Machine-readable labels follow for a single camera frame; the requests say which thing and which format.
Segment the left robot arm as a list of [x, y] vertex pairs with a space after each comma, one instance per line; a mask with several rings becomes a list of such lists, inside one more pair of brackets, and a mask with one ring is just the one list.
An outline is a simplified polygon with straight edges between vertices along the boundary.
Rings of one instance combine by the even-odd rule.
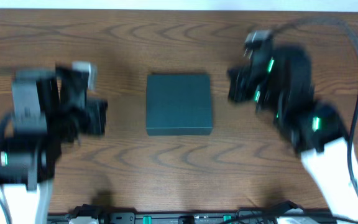
[[87, 96], [97, 74], [86, 62], [16, 72], [0, 122], [0, 223], [46, 223], [62, 144], [105, 133], [108, 103]]

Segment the black gift box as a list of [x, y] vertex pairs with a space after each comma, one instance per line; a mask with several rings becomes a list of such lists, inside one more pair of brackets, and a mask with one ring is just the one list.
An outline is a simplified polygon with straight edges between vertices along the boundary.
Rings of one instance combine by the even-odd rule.
[[145, 128], [149, 136], [211, 134], [213, 104], [209, 75], [149, 75]]

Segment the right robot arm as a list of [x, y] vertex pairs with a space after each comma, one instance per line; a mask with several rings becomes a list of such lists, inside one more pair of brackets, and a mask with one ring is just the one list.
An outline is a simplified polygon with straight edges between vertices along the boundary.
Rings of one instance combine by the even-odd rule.
[[295, 45], [247, 41], [250, 63], [228, 70], [229, 99], [253, 101], [294, 148], [331, 213], [358, 222], [358, 162], [337, 109], [314, 96], [311, 62]]

